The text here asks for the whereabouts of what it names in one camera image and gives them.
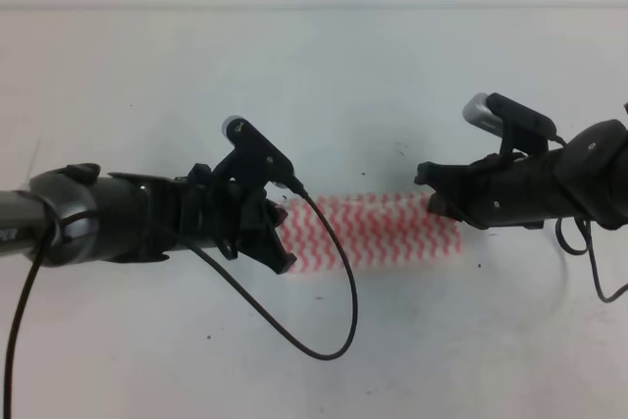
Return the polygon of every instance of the black cable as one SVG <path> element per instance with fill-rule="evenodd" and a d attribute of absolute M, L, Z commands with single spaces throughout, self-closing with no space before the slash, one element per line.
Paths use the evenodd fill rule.
<path fill-rule="evenodd" d="M 342 245 L 340 244 L 338 236 L 336 236 L 336 233 L 330 226 L 329 222 L 327 221 L 327 218 L 325 218 L 325 215 L 323 214 L 323 212 L 319 209 L 316 203 L 314 203 L 312 198 L 306 192 L 304 191 L 300 192 L 300 196 L 307 202 L 308 205 L 312 207 L 312 209 L 314 210 L 314 213 L 316 213 L 316 215 L 320 218 L 321 223 L 323 223 L 323 226 L 325 227 L 330 237 L 332 238 L 332 241 L 334 242 L 334 245 L 336 246 L 336 249 L 338 250 L 340 254 L 340 259 L 342 259 L 342 264 L 344 265 L 344 269 L 346 270 L 346 274 L 349 279 L 349 285 L 351 289 L 351 309 L 352 309 L 351 325 L 349 327 L 349 333 L 346 338 L 346 341 L 344 342 L 344 344 L 339 350 L 333 353 L 319 353 L 307 347 L 306 345 L 304 345 L 295 336 L 293 336 L 284 326 L 282 326 L 266 310 L 266 308 L 264 308 L 264 306 L 262 306 L 259 303 L 259 301 L 257 301 L 248 291 L 246 291 L 246 289 L 242 285 L 240 285 L 237 282 L 237 280 L 234 279 L 234 277 L 232 277 L 232 275 L 223 268 L 222 265 L 216 262 L 209 254 L 207 254 L 203 249 L 198 247 L 196 244 L 185 240 L 184 237 L 178 235 L 174 231 L 168 228 L 165 228 L 161 225 L 157 225 L 150 221 L 146 222 L 146 224 L 152 229 L 155 229 L 158 232 L 168 237 L 172 237 L 179 244 L 185 246 L 187 249 L 191 250 L 198 257 L 200 257 L 205 262 L 207 262 L 216 272 L 218 272 L 218 275 L 220 275 L 223 279 L 225 279 L 225 281 L 229 285 L 231 285 L 232 288 L 235 291 L 237 291 L 239 295 L 242 296 L 255 309 L 255 311 L 257 311 L 271 326 L 273 326 L 273 328 L 277 330 L 277 332 L 279 332 L 279 334 L 281 334 L 288 342 L 290 342 L 292 345 L 298 348 L 301 352 L 303 352 L 306 355 L 309 355 L 312 358 L 316 358 L 317 360 L 335 360 L 344 355 L 344 353 L 351 346 L 351 343 L 353 342 L 353 338 L 355 337 L 355 331 L 357 329 L 357 313 L 358 313 L 357 288 L 355 286 L 355 279 L 353 278 L 353 272 L 351 271 L 351 266 L 349 265 L 349 261 L 346 257 L 344 249 L 342 249 Z"/>
<path fill-rule="evenodd" d="M 598 262 L 596 261 L 596 254 L 593 250 L 593 237 L 591 235 L 591 222 L 584 222 L 580 219 L 576 219 L 576 225 L 580 230 L 580 234 L 584 238 L 587 243 L 587 250 L 589 251 L 589 259 L 591 260 L 591 272 L 593 273 L 593 283 L 596 286 L 596 293 L 598 294 L 598 298 L 600 301 L 604 303 L 612 303 L 619 296 L 628 291 L 628 284 L 621 287 L 618 291 L 613 293 L 611 296 L 606 296 L 602 292 L 602 286 L 600 285 L 600 276 L 598 275 Z"/>
<path fill-rule="evenodd" d="M 556 135 L 556 137 L 554 139 L 552 139 L 553 142 L 557 142 L 558 144 L 560 144 L 562 147 L 566 147 L 567 146 L 567 141 L 565 141 L 562 137 L 560 137 L 559 135 Z"/>
<path fill-rule="evenodd" d="M 584 249 L 574 249 L 569 245 L 567 239 L 565 239 L 565 236 L 562 233 L 562 218 L 558 218 L 558 220 L 556 221 L 554 231 L 556 233 L 556 240 L 558 240 L 558 245 L 560 245 L 560 248 L 562 248 L 562 250 L 564 250 L 568 254 L 576 256 L 584 255 L 587 253 L 588 249 L 586 247 Z"/>
<path fill-rule="evenodd" d="M 271 325 L 273 326 L 288 342 L 298 348 L 301 352 L 309 355 L 312 358 L 317 360 L 335 360 L 341 356 L 343 356 L 353 343 L 353 339 L 355 338 L 355 331 L 357 329 L 357 314 L 358 314 L 358 300 L 357 300 L 357 288 L 355 286 L 355 279 L 353 278 L 353 272 L 351 271 L 351 266 L 349 265 L 348 258 L 346 257 L 346 253 L 340 244 L 338 236 L 334 232 L 334 229 L 331 227 L 327 218 L 320 210 L 320 208 L 316 205 L 316 203 L 312 200 L 312 198 L 305 192 L 305 190 L 301 190 L 299 194 L 303 197 L 303 199 L 307 202 L 308 205 L 312 207 L 314 213 L 320 218 L 321 223 L 329 233 L 336 249 L 340 254 L 340 259 L 342 259 L 342 264 L 344 265 L 344 269 L 346 270 L 346 274 L 349 279 L 349 285 L 351 289 L 351 325 L 349 328 L 349 333 L 346 338 L 346 341 L 342 345 L 342 347 L 333 353 L 319 353 L 311 348 L 305 346 L 302 342 L 300 342 L 295 336 L 293 336 L 284 326 L 282 326 L 267 310 L 264 308 L 259 301 L 257 301 L 246 289 L 240 285 L 232 275 L 227 272 L 218 262 L 216 262 L 209 254 L 203 251 L 199 246 L 193 244 L 185 240 L 184 237 L 178 235 L 174 231 L 165 228 L 156 223 L 145 221 L 145 225 L 150 228 L 157 230 L 158 232 L 173 238 L 179 244 L 185 246 L 187 249 L 194 252 L 198 257 L 207 262 L 218 274 L 225 279 L 225 281 L 231 285 L 235 291 L 237 291 L 255 310 Z M 18 301 L 18 307 L 16 308 L 16 313 L 13 318 L 13 323 L 11 325 L 11 332 L 9 334 L 9 341 L 7 344 L 7 352 L 6 352 L 6 361 L 5 361 L 5 371 L 4 371 L 4 419 L 11 419 L 11 406 L 12 406 L 12 396 L 13 396 L 13 365 L 15 361 L 15 352 L 16 345 L 18 341 L 18 334 L 20 332 L 20 325 L 22 323 L 22 319 L 24 317 L 24 313 L 26 310 L 26 304 L 28 302 L 28 297 L 30 296 L 30 292 L 32 286 L 34 284 L 37 273 L 39 272 L 39 268 L 43 263 L 54 239 L 54 235 L 56 233 L 57 228 L 63 229 L 65 226 L 74 223 L 79 220 L 83 220 L 86 218 L 97 217 L 98 213 L 92 210 L 83 211 L 80 213 L 76 213 L 75 215 L 68 217 L 61 222 L 53 222 L 46 229 L 44 236 L 41 239 L 41 243 L 37 248 L 36 255 L 33 259 L 32 266 L 30 267 L 30 271 L 26 277 L 26 281 L 24 287 L 22 288 L 22 293 L 20 294 L 20 300 Z"/>
<path fill-rule="evenodd" d="M 11 419 L 12 410 L 12 398 L 13 398 L 13 365 L 15 363 L 16 346 L 18 344 L 18 334 L 20 333 L 20 325 L 22 324 L 22 318 L 24 318 L 24 312 L 26 310 L 26 304 L 30 297 L 30 291 L 35 283 L 35 278 L 39 272 L 39 268 L 43 263 L 52 242 L 54 240 L 57 229 L 62 230 L 65 226 L 74 223 L 85 218 L 92 218 L 96 216 L 95 211 L 82 211 L 75 215 L 66 218 L 64 220 L 53 219 L 53 222 L 44 231 L 40 244 L 37 246 L 35 257 L 32 260 L 32 265 L 26 276 L 26 281 L 20 294 L 18 306 L 13 316 L 13 322 L 11 323 L 11 331 L 9 333 L 9 340 L 7 342 L 7 351 L 5 355 L 4 363 L 4 390 L 3 390 L 3 418 Z"/>

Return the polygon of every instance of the red and white striped towel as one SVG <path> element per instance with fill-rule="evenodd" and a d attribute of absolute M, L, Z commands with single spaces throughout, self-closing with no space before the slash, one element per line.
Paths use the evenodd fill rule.
<path fill-rule="evenodd" d="M 429 193 L 368 193 L 319 197 L 319 205 L 356 269 L 413 265 L 459 253 L 455 221 L 427 212 Z M 291 273 L 340 268 L 340 256 L 314 211 L 300 199 L 283 204 L 288 218 L 278 228 L 297 261 Z"/>

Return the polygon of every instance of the white background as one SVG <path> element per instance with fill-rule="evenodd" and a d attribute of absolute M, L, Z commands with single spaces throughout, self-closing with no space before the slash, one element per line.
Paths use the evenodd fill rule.
<path fill-rule="evenodd" d="M 24 181 L 38 140 L 34 174 L 93 161 L 184 175 L 229 152 L 221 124 L 240 114 L 314 194 L 412 189 L 419 162 L 497 149 L 460 116 L 478 91 L 549 115 L 567 139 L 625 120 L 628 12 L 549 8 L 623 1 L 1 0 L 0 184 Z M 625 234 L 595 230 L 607 291 L 628 281 Z M 187 253 L 43 270 L 15 417 L 625 417 L 627 301 L 602 306 L 550 227 L 464 236 L 460 257 L 358 274 L 356 341 L 332 363 Z M 342 274 L 230 267 L 309 345 L 340 346 Z M 0 261 L 2 350 L 27 269 Z"/>

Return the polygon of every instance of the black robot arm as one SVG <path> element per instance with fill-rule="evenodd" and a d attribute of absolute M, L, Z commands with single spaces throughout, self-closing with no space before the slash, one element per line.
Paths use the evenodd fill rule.
<path fill-rule="evenodd" d="M 480 229 L 536 229 L 567 217 L 609 230 L 628 223 L 628 131 L 620 122 L 564 143 L 549 118 L 498 94 L 474 97 L 464 116 L 501 136 L 501 150 L 466 166 L 420 164 L 415 182 L 436 191 L 431 212 Z M 564 148 L 549 151 L 549 140 Z"/>
<path fill-rule="evenodd" d="M 229 119 L 224 131 L 235 149 L 213 171 L 196 164 L 184 178 L 100 177 L 99 166 L 80 164 L 33 178 L 28 192 L 0 192 L 0 254 L 33 257 L 45 229 L 55 225 L 44 266 L 157 262 L 181 248 L 155 231 L 158 225 L 200 247 L 216 246 L 228 259 L 241 252 L 285 272 L 295 257 L 284 250 L 276 227 L 287 213 L 266 198 L 264 187 L 302 186 L 290 161 L 249 122 Z M 60 224 L 83 212 L 95 216 Z"/>

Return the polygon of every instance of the metal tube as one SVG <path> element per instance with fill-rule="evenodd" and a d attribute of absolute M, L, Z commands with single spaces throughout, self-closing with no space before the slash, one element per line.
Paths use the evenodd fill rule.
<path fill-rule="evenodd" d="M 46 224 L 41 201 L 0 191 L 0 255 L 32 251 Z"/>

